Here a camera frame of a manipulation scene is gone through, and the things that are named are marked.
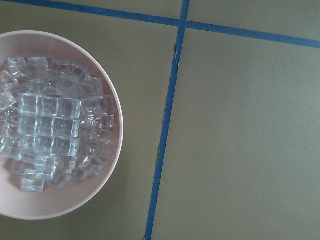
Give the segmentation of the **pink bowl of ice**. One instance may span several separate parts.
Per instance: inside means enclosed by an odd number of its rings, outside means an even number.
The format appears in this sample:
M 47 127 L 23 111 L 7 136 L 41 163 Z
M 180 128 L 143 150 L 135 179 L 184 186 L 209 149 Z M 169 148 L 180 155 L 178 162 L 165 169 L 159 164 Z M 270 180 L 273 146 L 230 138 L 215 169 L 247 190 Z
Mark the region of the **pink bowl of ice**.
M 20 30 L 0 36 L 0 68 L 4 70 L 10 57 L 47 57 L 75 60 L 89 67 L 90 73 L 101 78 L 103 89 L 112 94 L 117 106 L 113 153 L 99 177 L 85 182 L 71 181 L 64 190 L 47 188 L 44 192 L 22 192 L 20 176 L 10 173 L 12 160 L 0 159 L 0 213 L 14 219 L 45 220 L 68 214 L 92 199 L 112 175 L 120 157 L 124 121 L 117 91 L 103 67 L 83 48 L 75 43 L 47 32 Z

